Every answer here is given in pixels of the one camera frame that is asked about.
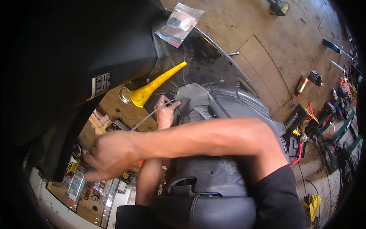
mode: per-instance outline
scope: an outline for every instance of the bottle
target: bottle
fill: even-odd
[[[336,92],[336,90],[334,90],[334,88],[332,88],[332,95],[333,95],[334,100],[338,99],[337,92]]]

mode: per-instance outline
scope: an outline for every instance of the paint can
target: paint can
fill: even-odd
[[[309,82],[309,80],[305,76],[302,75],[301,78],[300,78],[300,81],[299,81],[299,83],[298,83],[298,85],[296,87],[296,93],[295,93],[295,95],[297,97],[300,97],[300,95],[304,91],[305,86],[307,85],[307,82]]]
[[[321,80],[321,75],[317,73],[315,70],[311,70],[309,74],[309,80],[317,87],[324,86],[324,83]]]

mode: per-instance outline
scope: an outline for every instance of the spray can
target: spray can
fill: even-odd
[[[338,99],[337,92],[336,92],[336,90],[334,90],[334,88],[332,88],[332,96],[333,96],[334,100]]]
[[[301,78],[300,78],[300,81],[299,81],[299,83],[296,87],[295,95],[297,97],[300,97],[300,95],[304,91],[305,86],[307,85],[307,82],[309,82],[309,80],[305,76],[302,75]]]
[[[317,87],[324,86],[324,83],[321,81],[321,75],[317,73],[315,70],[311,70],[309,74],[309,80]]]

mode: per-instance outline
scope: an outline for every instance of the red label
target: red label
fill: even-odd
[[[300,82],[306,85],[308,81],[305,81],[305,79],[301,78]]]

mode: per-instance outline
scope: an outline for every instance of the clear plastic bag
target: clear plastic bag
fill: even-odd
[[[169,16],[167,24],[155,33],[164,41],[179,48],[204,12],[204,10],[196,10],[178,3]]]

